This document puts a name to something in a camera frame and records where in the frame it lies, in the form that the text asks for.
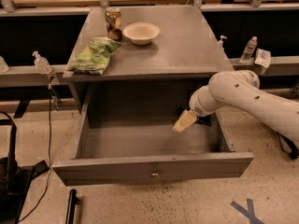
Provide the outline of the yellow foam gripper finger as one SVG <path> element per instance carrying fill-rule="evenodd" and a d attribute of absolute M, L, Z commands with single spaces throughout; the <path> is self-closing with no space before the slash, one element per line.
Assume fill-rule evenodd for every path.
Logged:
<path fill-rule="evenodd" d="M 193 125 L 196 121 L 197 116 L 192 110 L 184 110 L 173 126 L 173 131 L 176 133 L 181 133 Z"/>

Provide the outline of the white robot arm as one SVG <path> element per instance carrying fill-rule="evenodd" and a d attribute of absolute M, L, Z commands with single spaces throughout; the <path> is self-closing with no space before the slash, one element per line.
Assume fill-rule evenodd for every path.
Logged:
<path fill-rule="evenodd" d="M 259 89 L 260 80 L 250 70 L 225 71 L 212 76 L 206 86 L 195 91 L 173 127 L 181 133 L 198 118 L 225 106 L 248 112 L 253 117 L 299 144 L 299 103 Z"/>

